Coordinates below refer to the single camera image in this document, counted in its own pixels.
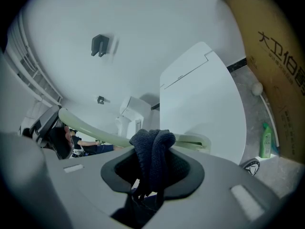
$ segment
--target toilet lid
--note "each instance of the toilet lid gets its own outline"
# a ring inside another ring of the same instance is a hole
[[[208,138],[211,155],[239,164],[246,141],[242,100],[226,66],[207,47],[204,42],[196,44],[186,52],[196,60],[186,63],[178,59],[168,68],[174,71],[183,66],[190,72],[173,84],[161,85],[160,128],[175,134]],[[207,61],[198,65],[198,57],[202,55]],[[164,71],[166,75],[170,75],[168,69]],[[161,83],[166,82],[163,74],[161,79]]]

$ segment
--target bathroom floor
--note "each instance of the bathroom floor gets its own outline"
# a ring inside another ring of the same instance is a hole
[[[267,122],[271,126],[271,121],[260,97],[254,96],[251,92],[253,83],[258,80],[249,67],[244,66],[235,70],[231,72],[231,76],[241,96],[247,123],[246,146],[241,161],[243,163],[258,156],[263,123]],[[278,156],[262,160],[260,163],[255,177],[281,198],[295,190],[305,171],[304,165]]]

